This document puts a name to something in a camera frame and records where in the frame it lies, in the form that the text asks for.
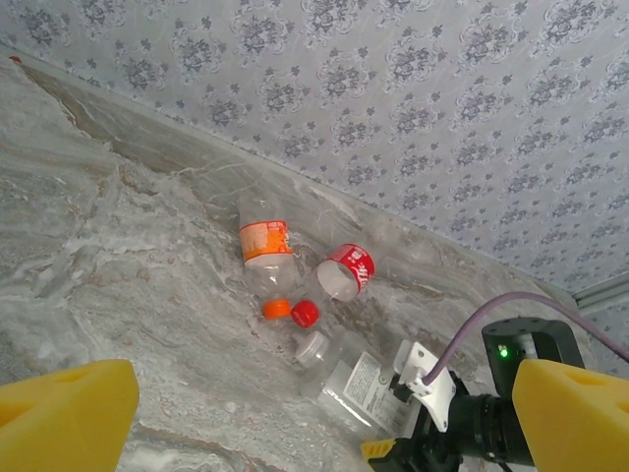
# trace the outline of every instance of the clear plastic bottle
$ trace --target clear plastic bottle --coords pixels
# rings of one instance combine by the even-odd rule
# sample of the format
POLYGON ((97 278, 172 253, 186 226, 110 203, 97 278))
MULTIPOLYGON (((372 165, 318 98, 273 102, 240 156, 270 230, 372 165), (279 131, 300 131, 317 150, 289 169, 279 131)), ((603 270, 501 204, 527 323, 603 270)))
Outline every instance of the clear plastic bottle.
POLYGON ((306 368, 303 396, 316 400, 362 441, 408 436, 417 409, 389 390, 383 360, 366 341, 347 330, 331 340, 319 331, 298 340, 295 357, 306 368))
POLYGON ((265 318, 287 317, 291 311, 288 296, 295 291, 299 274, 281 206, 272 195, 257 189, 241 196, 238 209, 245 281, 261 299, 265 318))
POLYGON ((402 234, 389 216, 378 216, 366 224, 353 243, 344 244, 315 270, 315 277, 291 312, 301 327, 313 325, 330 298, 350 302, 375 275, 377 266, 399 242, 402 234))

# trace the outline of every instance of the white bracket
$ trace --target white bracket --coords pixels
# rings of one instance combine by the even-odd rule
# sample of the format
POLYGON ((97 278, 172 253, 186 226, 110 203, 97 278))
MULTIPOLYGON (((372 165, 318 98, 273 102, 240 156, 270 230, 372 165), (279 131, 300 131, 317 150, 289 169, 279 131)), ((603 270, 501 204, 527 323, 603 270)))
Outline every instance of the white bracket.
POLYGON ((398 382, 413 392, 413 396, 429 411, 437 429, 444 433, 448 429, 448 412, 456 386, 447 369, 443 369, 430 385, 422 382, 422 377, 436 361, 437 358, 419 342, 411 345, 411 341, 403 341, 395 365, 400 372, 398 382))

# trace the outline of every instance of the orange bottle label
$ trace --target orange bottle label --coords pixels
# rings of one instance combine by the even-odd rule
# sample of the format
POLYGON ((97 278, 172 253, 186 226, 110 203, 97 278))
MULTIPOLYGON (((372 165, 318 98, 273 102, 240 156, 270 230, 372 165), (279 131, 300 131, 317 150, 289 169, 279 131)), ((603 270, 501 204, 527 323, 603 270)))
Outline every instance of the orange bottle label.
POLYGON ((286 221, 258 221, 240 230, 245 262, 263 254, 292 254, 286 221))

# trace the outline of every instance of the marble surface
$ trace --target marble surface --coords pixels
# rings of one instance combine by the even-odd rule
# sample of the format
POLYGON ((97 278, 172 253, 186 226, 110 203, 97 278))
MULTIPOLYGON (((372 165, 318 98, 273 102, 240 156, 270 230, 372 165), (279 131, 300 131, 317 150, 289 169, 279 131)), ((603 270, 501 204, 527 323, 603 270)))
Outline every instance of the marble surface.
MULTIPOLYGON (((0 380, 130 359, 142 396, 121 471, 367 470, 356 440, 299 396, 291 324, 258 316, 235 201, 253 183, 280 197, 301 273, 375 210, 43 70, 0 60, 0 380)), ((440 353, 495 295, 570 303, 418 228, 393 230, 403 244, 323 331, 344 325, 385 354, 402 337, 440 353)), ((527 302, 489 318, 518 315, 556 318, 527 302)), ((472 391, 492 390, 479 332, 452 367, 472 391)))

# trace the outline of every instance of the green led light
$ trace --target green led light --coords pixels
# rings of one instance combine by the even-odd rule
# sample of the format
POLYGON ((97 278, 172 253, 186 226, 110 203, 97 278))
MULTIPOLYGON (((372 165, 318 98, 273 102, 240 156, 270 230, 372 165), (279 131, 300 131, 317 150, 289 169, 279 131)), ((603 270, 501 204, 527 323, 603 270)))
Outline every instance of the green led light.
POLYGON ((509 350, 507 349, 507 346, 499 345, 498 354, 502 359, 506 359, 507 357, 509 357, 509 350))

